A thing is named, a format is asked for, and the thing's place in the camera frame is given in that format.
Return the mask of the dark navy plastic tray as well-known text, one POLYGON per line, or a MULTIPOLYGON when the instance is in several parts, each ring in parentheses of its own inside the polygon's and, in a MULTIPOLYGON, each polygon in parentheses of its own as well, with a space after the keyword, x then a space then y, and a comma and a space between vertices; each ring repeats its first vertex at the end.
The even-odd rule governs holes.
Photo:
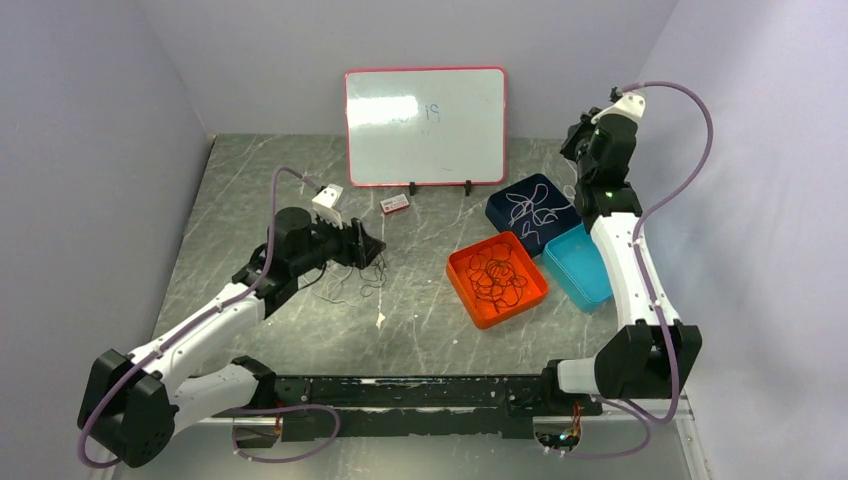
POLYGON ((581 224, 571 201, 545 175, 537 173, 490 195, 485 215, 499 231, 512 232, 531 257, 581 224))

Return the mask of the light blue plastic tray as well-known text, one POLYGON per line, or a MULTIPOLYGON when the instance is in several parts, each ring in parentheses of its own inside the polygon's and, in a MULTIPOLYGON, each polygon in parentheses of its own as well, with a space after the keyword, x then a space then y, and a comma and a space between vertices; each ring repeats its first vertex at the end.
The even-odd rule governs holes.
POLYGON ((543 264, 578 310, 592 313, 613 297, 598 248, 583 224, 550 240, 543 264))

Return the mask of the orange plastic tray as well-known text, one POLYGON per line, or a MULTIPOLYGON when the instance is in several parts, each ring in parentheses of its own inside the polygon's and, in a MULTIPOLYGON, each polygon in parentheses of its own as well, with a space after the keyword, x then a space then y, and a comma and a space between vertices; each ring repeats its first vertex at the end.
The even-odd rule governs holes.
POLYGON ((549 292, 539 268, 510 231, 453 252, 446 274, 480 330, 538 306, 549 292))

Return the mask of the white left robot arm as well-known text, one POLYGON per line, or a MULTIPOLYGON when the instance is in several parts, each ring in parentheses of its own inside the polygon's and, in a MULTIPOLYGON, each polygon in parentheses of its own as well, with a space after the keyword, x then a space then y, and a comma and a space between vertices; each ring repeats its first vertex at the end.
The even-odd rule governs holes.
POLYGON ((80 460, 94 440, 115 463, 140 467, 177 433, 230 410, 261 416, 278 407, 276 374, 242 356, 201 377, 196 371, 232 338, 275 313, 300 290, 299 279, 330 263, 363 270, 385 250, 357 218, 335 225, 305 209, 279 210, 267 239, 203 308, 165 334, 123 354, 110 349, 93 363, 77 425, 80 460))

